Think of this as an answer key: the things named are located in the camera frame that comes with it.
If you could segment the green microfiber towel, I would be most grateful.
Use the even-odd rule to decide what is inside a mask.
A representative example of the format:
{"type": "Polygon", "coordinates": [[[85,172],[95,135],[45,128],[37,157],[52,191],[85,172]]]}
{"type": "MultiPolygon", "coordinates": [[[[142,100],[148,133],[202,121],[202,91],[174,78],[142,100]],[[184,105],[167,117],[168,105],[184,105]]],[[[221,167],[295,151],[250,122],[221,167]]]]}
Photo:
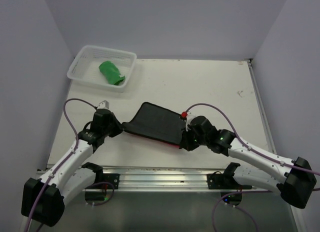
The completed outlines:
{"type": "Polygon", "coordinates": [[[110,85],[118,86],[126,79],[126,77],[120,73],[116,65],[109,60],[101,63],[98,68],[110,85]]]}

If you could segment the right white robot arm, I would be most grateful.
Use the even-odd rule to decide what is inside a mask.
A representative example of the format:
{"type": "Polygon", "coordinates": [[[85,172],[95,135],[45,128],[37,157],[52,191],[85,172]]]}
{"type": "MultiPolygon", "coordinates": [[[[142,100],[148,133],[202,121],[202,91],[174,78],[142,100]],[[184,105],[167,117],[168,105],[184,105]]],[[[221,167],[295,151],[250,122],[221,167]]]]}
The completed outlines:
{"type": "Polygon", "coordinates": [[[205,146],[212,152],[241,160],[252,168],[230,163],[222,174],[227,188],[252,186],[279,194],[288,204],[304,209],[317,180],[309,162],[282,157],[243,140],[237,133],[216,129],[203,115],[181,114],[185,121],[181,147],[192,151],[205,146]]]}

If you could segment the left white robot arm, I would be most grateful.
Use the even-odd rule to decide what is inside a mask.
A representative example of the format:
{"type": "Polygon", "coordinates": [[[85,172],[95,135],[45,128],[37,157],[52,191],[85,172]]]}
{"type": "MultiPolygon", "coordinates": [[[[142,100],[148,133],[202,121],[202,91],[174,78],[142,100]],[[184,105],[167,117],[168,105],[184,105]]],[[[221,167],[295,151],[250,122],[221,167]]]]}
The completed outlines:
{"type": "Polygon", "coordinates": [[[82,190],[92,187],[115,186],[104,179],[103,168],[87,162],[105,142],[123,132],[121,123],[108,109],[97,109],[89,128],[84,128],[65,155],[38,179],[24,184],[21,214],[53,227],[61,219],[67,204],[82,190]]]}

